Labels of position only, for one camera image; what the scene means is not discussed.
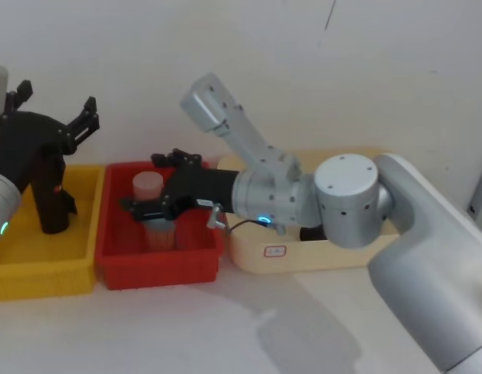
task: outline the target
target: blue led light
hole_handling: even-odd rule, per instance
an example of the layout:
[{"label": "blue led light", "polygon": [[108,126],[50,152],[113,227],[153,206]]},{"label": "blue led light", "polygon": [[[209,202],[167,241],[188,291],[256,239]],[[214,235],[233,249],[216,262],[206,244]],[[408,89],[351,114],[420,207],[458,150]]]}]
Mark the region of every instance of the blue led light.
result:
[{"label": "blue led light", "polygon": [[7,228],[7,226],[9,226],[9,222],[5,222],[3,225],[2,225],[2,228],[0,229],[0,235],[4,235],[4,232]]},{"label": "blue led light", "polygon": [[271,224],[272,220],[270,218],[264,217],[264,216],[259,216],[258,220],[260,222],[264,222],[265,224]]}]

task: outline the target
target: beige bin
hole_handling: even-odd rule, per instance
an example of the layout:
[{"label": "beige bin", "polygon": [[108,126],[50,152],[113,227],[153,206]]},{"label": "beige bin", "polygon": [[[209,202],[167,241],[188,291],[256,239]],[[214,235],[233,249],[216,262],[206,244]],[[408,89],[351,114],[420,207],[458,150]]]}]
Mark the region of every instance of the beige bin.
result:
[{"label": "beige bin", "polygon": [[[293,152],[305,172],[314,172],[322,161],[342,153],[357,153],[375,157],[385,150],[356,148],[338,150],[304,150]],[[219,169],[243,170],[244,163],[236,156],[227,156],[218,163]],[[243,219],[228,214],[229,227]],[[247,223],[236,228],[230,236],[229,252],[232,261],[250,273],[287,273],[308,270],[331,270],[366,266],[373,256],[397,238],[397,232],[386,222],[382,235],[364,249],[343,249],[328,240],[301,242],[299,228],[287,227],[286,235],[258,224]]]}]

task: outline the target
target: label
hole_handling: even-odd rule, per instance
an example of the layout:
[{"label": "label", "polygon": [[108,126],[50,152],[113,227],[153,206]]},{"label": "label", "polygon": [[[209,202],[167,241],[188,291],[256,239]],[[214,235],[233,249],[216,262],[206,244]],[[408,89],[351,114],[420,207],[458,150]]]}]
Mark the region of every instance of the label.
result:
[{"label": "label", "polygon": [[197,202],[197,205],[201,205],[201,206],[209,206],[209,207],[213,206],[213,201],[211,200],[196,199],[196,202]]},{"label": "label", "polygon": [[286,255],[285,245],[271,245],[265,247],[264,257],[283,257]]}]

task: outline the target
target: plastic tray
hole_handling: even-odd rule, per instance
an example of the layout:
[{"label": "plastic tray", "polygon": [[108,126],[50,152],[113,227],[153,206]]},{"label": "plastic tray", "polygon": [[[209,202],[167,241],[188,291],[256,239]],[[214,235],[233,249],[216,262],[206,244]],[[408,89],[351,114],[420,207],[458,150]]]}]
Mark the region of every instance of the plastic tray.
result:
[{"label": "plastic tray", "polygon": [[76,199],[78,215],[56,235],[41,231],[30,188],[0,238],[0,300],[91,292],[94,249],[104,168],[68,166],[64,188]]},{"label": "plastic tray", "polygon": [[[293,152],[305,172],[314,172],[329,157],[342,153],[359,153],[374,157],[384,150],[354,148],[346,150],[305,150]],[[219,169],[243,170],[243,162],[235,156],[222,158]],[[227,214],[229,226],[241,221],[234,214]],[[232,261],[250,273],[287,273],[308,270],[332,270],[366,266],[379,251],[398,237],[396,230],[387,222],[381,236],[364,249],[343,249],[328,240],[301,242],[299,228],[287,228],[286,235],[279,236],[274,230],[258,224],[244,224],[230,235],[229,253]]]},{"label": "plastic tray", "polygon": [[96,264],[111,290],[214,281],[223,237],[206,227],[209,210],[191,210],[175,223],[177,249],[146,252],[144,226],[124,212],[119,200],[132,195],[132,179],[141,171],[158,171],[166,180],[173,168],[151,162],[109,165],[102,197]]}]

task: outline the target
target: white table surface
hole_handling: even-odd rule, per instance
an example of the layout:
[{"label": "white table surface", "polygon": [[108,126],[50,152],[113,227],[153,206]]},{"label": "white table surface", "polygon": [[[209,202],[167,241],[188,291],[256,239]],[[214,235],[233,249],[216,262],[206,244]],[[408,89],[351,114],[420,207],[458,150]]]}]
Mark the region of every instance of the white table surface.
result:
[{"label": "white table surface", "polygon": [[0,373],[437,372],[365,269],[0,303]]}]

